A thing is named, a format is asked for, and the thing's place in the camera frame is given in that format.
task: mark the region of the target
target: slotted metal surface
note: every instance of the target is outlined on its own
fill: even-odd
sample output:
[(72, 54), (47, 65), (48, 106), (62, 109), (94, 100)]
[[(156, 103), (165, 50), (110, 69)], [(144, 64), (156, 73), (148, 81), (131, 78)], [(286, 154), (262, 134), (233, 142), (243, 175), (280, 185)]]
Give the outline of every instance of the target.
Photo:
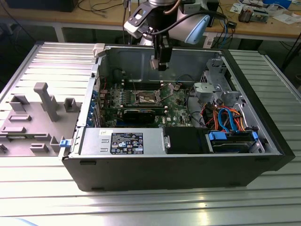
[[(250, 56), (269, 65), (256, 52)], [(249, 81), (263, 93), (263, 84), (282, 90), (288, 86), (281, 78), (275, 78), (276, 83)], [(261, 100), (271, 114), (290, 118), (287, 109), (298, 112), (297, 98), (279, 102), (269, 91), (266, 93)], [(297, 226), (301, 224), (300, 124), (277, 121), (277, 125), (296, 158), (279, 171), (264, 173), (247, 187), (87, 193), (77, 188), (56, 157), (0, 158), (0, 215), (21, 217), (41, 226), (63, 222), (106, 226)]]
[(16, 81), (0, 104), (0, 126), (12, 109), (8, 104), (15, 94), (23, 94), (28, 101), (40, 102), (33, 91), (37, 82), (47, 82), (48, 93), (57, 102), (75, 98), (83, 102), (95, 58), (94, 44), (45, 42), (35, 46), (32, 56), (24, 61), (24, 68), (16, 72)]
[[(230, 52), (290, 148), (295, 155), (299, 155), (301, 152), (300, 93), (275, 68), (267, 56), (254, 51), (230, 50)], [(249, 57), (256, 57), (256, 60), (248, 60)]]

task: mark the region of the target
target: wooden workbench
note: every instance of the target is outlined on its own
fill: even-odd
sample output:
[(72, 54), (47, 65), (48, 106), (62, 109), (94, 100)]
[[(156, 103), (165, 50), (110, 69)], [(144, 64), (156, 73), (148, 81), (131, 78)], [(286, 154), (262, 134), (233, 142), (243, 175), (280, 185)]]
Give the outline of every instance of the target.
[[(91, 0), (93, 4), (106, 2), (105, 0)], [(238, 14), (231, 13), (231, 5), (235, 0), (220, 0), (221, 7), (224, 13), (228, 16), (229, 20), (236, 22), (237, 27), (234, 37), (262, 39), (262, 40), (293, 40), (298, 37), (301, 31), (300, 23), (287, 25), (274, 18), (269, 18), (266, 24), (262, 23), (241, 23), (238, 21)], [(108, 4), (102, 4), (96, 8), (106, 8), (116, 4), (122, 3), (121, 0), (112, 0)], [(132, 11), (136, 8), (137, 4), (132, 4)], [(89, 1), (86, 0), (81, 3), (81, 7), (90, 9)], [(76, 7), (71, 13), (45, 11), (45, 10), (31, 10), (31, 9), (7, 9), (11, 15), (20, 23), (29, 23), (35, 25), (49, 25), (55, 28), (59, 41), (64, 41), (62, 27), (78, 27), (78, 28), (95, 28), (107, 30), (121, 30), (123, 6), (116, 6), (106, 10), (104, 18), (92, 12), (87, 12)], [(301, 10), (300, 6), (291, 5), (290, 10)], [(11, 21), (6, 12), (0, 7), (0, 18)], [(222, 27), (218, 20), (215, 20), (213, 27), (207, 28), (205, 35), (211, 33), (211, 36), (217, 32), (222, 32)]]

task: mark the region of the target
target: motherboard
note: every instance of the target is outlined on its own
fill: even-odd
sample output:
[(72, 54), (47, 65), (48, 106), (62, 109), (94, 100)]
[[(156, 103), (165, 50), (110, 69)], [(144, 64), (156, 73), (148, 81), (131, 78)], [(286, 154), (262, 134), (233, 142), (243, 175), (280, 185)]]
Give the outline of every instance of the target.
[(100, 92), (101, 126), (107, 128), (190, 127), (187, 89), (176, 83), (114, 84)]

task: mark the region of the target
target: workbench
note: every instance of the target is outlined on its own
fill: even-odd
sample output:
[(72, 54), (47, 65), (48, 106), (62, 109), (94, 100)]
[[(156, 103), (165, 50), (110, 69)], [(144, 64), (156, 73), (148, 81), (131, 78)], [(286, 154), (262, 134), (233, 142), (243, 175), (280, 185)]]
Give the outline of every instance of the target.
[[(100, 0), (91, 0), (92, 4), (101, 3)], [(237, 23), (234, 38), (240, 39), (256, 39), (256, 40), (276, 40), (276, 41), (295, 41), (298, 37), (301, 25), (294, 23), (287, 25), (274, 18), (269, 18), (266, 24), (251, 22), (248, 24), (238, 21), (238, 14), (231, 13), (230, 5), (237, 2), (235, 0), (221, 0), (221, 7), (224, 14), (228, 16), (229, 20)], [(108, 4), (103, 4), (98, 7), (106, 8), (109, 6), (122, 3), (121, 0), (113, 0)], [(90, 9), (88, 0), (81, 3), (81, 7)], [(136, 3), (132, 3), (132, 11), (137, 7)], [(76, 7), (73, 12), (57, 12), (33, 9), (10, 9), (7, 6), (11, 15), (21, 24), (30, 24), (37, 26), (52, 26), (55, 29), (57, 39), (59, 42), (65, 42), (63, 33), (64, 27), (72, 28), (87, 28), (87, 29), (103, 29), (103, 30), (122, 30), (122, 16), (123, 6), (116, 6), (106, 10), (104, 18), (92, 12), (87, 12)], [(290, 10), (301, 10), (300, 6), (291, 5)], [(7, 13), (0, 7), (1, 23), (9, 24), (14, 21), (7, 15)], [(207, 36), (204, 47), (211, 47), (212, 40), (223, 31), (222, 26), (218, 20), (215, 20), (212, 27), (208, 27), (204, 33)]]
[[(40, 102), (33, 92), (38, 81), (48, 83), (57, 101), (72, 97), (82, 103), (95, 63), (93, 47), (35, 45), (0, 94), (0, 120), (11, 110), (13, 94)], [(58, 157), (0, 157), (0, 216), (39, 226), (300, 225), (301, 95), (278, 69), (266, 69), (275, 67), (267, 56), (230, 53), (296, 155), (281, 170), (266, 172), (247, 187), (83, 192)]]

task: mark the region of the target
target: warning label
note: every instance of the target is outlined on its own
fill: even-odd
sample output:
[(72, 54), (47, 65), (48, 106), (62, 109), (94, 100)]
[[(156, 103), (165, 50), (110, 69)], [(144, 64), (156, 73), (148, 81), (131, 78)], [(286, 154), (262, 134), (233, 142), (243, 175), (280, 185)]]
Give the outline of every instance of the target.
[(111, 154), (143, 154), (143, 133), (112, 133)]

